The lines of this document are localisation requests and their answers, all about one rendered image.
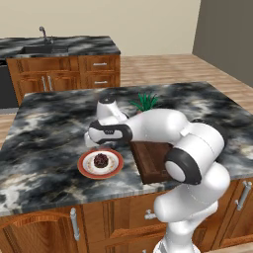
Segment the green spiky plant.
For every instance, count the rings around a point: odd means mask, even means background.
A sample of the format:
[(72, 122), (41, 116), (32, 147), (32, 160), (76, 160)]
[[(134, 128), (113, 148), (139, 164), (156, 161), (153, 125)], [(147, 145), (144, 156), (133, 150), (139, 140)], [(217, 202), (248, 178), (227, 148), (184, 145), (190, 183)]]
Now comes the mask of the green spiky plant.
[(139, 102), (130, 101), (133, 106), (136, 106), (137, 109), (141, 112), (151, 110), (156, 104), (158, 98), (155, 95), (147, 95), (146, 93), (138, 94)]

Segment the black dishwasher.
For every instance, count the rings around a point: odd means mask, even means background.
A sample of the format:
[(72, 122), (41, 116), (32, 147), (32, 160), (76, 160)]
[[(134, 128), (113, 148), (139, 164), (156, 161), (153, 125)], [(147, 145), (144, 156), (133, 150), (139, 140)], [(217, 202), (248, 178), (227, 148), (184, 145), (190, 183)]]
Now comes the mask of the black dishwasher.
[(9, 68), (5, 60), (0, 59), (0, 109), (18, 108)]

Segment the dark sink basin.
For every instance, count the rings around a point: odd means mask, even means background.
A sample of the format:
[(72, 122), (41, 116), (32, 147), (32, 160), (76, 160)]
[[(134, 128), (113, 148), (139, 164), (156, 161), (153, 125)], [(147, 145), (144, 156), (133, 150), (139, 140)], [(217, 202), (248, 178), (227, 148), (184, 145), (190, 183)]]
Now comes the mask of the dark sink basin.
[(20, 50), (20, 54), (51, 54), (67, 53), (68, 47), (65, 45), (27, 45)]

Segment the wooden drawer front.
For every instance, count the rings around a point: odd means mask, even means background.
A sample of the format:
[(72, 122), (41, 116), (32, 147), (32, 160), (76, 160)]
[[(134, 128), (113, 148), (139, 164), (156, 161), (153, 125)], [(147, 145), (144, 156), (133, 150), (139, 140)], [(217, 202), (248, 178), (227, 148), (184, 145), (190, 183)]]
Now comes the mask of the wooden drawer front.
[(155, 245), (164, 236), (165, 229), (141, 235), (123, 236), (89, 243), (88, 253), (153, 253)]
[(158, 196), (160, 193), (83, 205), (88, 241), (164, 232), (165, 223), (145, 218), (148, 210), (154, 212), (153, 203)]

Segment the dark chocolate cupcake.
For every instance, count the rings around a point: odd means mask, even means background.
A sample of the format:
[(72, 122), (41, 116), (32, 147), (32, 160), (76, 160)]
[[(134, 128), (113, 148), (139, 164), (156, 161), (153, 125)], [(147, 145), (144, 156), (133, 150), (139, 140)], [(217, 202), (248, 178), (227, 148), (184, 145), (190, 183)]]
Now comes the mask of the dark chocolate cupcake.
[(109, 164), (109, 158), (106, 154), (103, 153), (98, 153), (95, 157), (94, 157), (94, 165), (97, 168), (104, 168)]

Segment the wooden cupboard run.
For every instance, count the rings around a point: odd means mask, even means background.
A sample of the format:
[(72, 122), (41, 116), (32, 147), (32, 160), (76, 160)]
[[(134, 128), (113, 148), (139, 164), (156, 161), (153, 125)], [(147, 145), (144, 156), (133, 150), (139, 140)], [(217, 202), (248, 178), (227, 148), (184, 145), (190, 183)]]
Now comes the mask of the wooden cupboard run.
[(8, 58), (7, 64), (18, 104), (28, 93), (120, 86), (117, 54)]

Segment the red rimmed white plate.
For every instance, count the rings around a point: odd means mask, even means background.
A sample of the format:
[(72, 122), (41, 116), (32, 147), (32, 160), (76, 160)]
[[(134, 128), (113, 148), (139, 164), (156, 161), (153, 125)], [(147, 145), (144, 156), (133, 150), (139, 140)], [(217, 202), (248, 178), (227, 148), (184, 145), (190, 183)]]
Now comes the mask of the red rimmed white plate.
[[(109, 164), (104, 168), (97, 168), (94, 165), (94, 157), (98, 153), (106, 154), (109, 158)], [(87, 178), (103, 180), (118, 174), (124, 167), (123, 157), (113, 149), (91, 149), (81, 155), (77, 162), (79, 172)]]

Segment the grey metal tap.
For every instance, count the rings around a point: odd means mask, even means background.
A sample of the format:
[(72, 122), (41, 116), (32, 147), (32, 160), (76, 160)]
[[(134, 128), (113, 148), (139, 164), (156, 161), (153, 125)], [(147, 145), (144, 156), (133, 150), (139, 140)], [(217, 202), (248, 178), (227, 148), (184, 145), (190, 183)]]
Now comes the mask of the grey metal tap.
[(40, 30), (40, 32), (42, 32), (44, 43), (45, 43), (45, 44), (53, 44), (53, 38), (52, 38), (52, 37), (49, 38), (49, 37), (46, 35), (45, 28), (44, 28), (43, 26), (40, 26), (40, 27), (39, 27), (39, 30)]

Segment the wooden cupboard door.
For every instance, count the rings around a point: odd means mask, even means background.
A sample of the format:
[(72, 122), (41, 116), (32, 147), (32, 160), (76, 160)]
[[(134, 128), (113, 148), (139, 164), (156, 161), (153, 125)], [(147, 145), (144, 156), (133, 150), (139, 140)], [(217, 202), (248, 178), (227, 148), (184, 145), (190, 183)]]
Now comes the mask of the wooden cupboard door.
[[(70, 219), (76, 209), (80, 238)], [(0, 253), (88, 253), (81, 209), (58, 208), (0, 216)]]
[[(251, 182), (252, 188), (241, 211), (236, 209), (235, 201), (243, 192), (243, 181)], [(212, 250), (253, 242), (253, 177), (236, 182), (221, 227), (213, 243)]]

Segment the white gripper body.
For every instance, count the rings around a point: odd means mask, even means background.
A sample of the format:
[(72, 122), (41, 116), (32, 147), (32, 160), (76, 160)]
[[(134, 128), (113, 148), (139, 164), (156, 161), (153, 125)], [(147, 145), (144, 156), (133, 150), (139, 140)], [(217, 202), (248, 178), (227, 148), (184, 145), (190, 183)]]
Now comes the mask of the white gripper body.
[(85, 145), (89, 148), (98, 148), (111, 141), (118, 141), (120, 134), (117, 131), (87, 131), (84, 134)]

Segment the brown wooden tray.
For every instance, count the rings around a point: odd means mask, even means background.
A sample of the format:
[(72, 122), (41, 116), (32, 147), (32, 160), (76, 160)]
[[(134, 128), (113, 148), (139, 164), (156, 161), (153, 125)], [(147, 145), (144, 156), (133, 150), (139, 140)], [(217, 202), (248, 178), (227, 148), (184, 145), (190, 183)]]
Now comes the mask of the brown wooden tray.
[(143, 184), (172, 179), (164, 165), (165, 155), (172, 149), (171, 144), (139, 141), (129, 145)]

